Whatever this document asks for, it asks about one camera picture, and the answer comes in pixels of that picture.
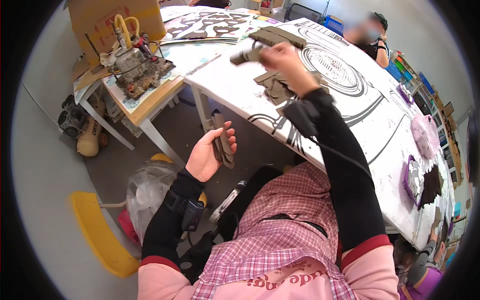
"chair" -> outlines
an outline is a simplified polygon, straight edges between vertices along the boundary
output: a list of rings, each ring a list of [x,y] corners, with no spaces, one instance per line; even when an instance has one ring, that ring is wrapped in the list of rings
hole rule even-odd
[[[297,20],[300,18],[307,18],[315,23],[320,24],[323,19],[323,15],[301,4],[290,3],[287,7],[287,11],[285,12],[284,22]]]
[[[162,153],[154,155],[151,160],[173,163]],[[133,257],[122,246],[101,211],[102,208],[123,207],[127,204],[127,200],[121,203],[99,204],[95,193],[91,192],[73,192],[70,194],[70,200],[82,232],[103,266],[118,277],[128,277],[136,273],[140,267],[139,257]],[[198,200],[206,206],[207,198],[204,192]]]

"pink shirt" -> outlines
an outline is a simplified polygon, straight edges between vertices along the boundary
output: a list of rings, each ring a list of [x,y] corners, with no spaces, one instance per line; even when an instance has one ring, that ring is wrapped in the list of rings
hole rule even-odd
[[[393,246],[372,250],[359,245],[342,261],[342,273],[359,299],[398,300],[398,277],[393,264]],[[138,299],[191,299],[198,282],[190,285],[182,273],[162,263],[142,265],[138,270]],[[325,267],[305,257],[256,279],[219,286],[214,299],[333,299]]]

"hand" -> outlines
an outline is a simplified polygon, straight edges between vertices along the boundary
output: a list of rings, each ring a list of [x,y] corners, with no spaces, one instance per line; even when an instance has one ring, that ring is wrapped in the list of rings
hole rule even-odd
[[[438,253],[443,254],[445,252],[446,246],[444,242],[440,243],[440,249],[438,250]]]
[[[263,48],[260,51],[260,63],[269,70],[281,72],[299,97],[320,87],[303,66],[295,48],[287,42]]]
[[[445,249],[446,249],[445,243],[444,242],[440,243],[440,248],[438,249],[437,254],[433,258],[433,261],[438,263],[442,259],[442,255],[444,254]]]
[[[231,124],[232,121],[225,122],[225,128],[230,127]],[[193,177],[201,182],[207,182],[222,165],[222,163],[216,159],[212,142],[216,137],[220,136],[223,130],[223,128],[218,128],[205,133],[195,147],[193,147],[192,153],[190,153],[190,158],[188,159],[185,168]],[[234,134],[235,129],[230,128],[227,130],[228,141],[230,142],[232,153],[237,151],[237,138]]]
[[[435,229],[430,231],[430,240],[437,241],[437,233],[435,232]]]

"plastic bag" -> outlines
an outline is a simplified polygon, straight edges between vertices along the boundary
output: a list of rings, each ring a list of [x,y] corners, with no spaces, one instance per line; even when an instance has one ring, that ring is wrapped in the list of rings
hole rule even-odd
[[[178,172],[172,163],[149,160],[128,178],[127,210],[141,244],[148,223],[163,203]]]
[[[428,159],[434,158],[440,148],[440,141],[432,116],[416,115],[413,117],[410,128],[420,154]]]

